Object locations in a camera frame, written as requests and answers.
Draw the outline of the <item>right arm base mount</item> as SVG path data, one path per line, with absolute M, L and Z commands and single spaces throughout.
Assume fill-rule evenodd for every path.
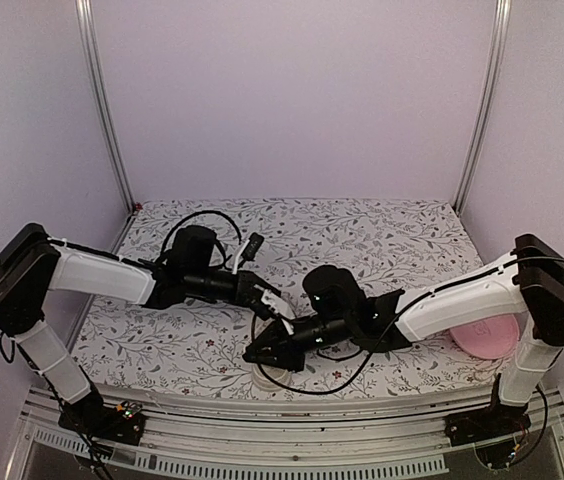
M 452 446 L 466 445 L 523 432 L 531 425 L 528 405 L 505 405 L 498 395 L 481 408 L 444 418 L 444 434 Z

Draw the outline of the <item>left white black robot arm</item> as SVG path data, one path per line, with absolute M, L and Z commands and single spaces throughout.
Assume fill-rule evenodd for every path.
M 0 253 L 0 333 L 24 353 L 73 419 L 90 434 L 110 426 L 110 412 L 91 397 L 92 386 L 64 343 L 46 323 L 43 305 L 50 291 L 73 291 L 164 310 L 187 299 L 248 308 L 268 319 L 280 292 L 241 265 L 259 249 L 254 234 L 241 246 L 229 270 L 211 262 L 220 243 L 203 226 L 179 229 L 173 245 L 153 261 L 140 261 L 50 237 L 30 223 Z

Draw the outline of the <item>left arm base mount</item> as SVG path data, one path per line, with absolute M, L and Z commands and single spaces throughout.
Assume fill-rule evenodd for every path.
M 138 446 L 146 421 L 143 413 L 127 415 L 125 409 L 84 398 L 75 404 L 63 404 L 58 425 L 85 437 Z

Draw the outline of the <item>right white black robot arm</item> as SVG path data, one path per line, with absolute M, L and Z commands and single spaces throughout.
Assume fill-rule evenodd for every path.
M 425 289 L 369 297 L 350 271 L 333 265 L 312 270 L 303 289 L 314 312 L 299 318 L 279 297 L 264 295 L 274 320 L 245 349 L 246 362 L 299 372 L 306 353 L 344 340 L 368 354 L 385 353 L 483 319 L 528 314 L 513 363 L 479 415 L 489 436 L 516 422 L 564 349 L 564 257 L 532 234 L 478 270 Z

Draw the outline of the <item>cream white sneaker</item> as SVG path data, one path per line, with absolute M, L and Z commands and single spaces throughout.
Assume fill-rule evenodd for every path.
M 254 365 L 252 367 L 252 380 L 254 385 L 264 392 L 276 392 L 281 390 L 280 384 L 286 384 L 292 379 L 292 373 L 288 370 Z

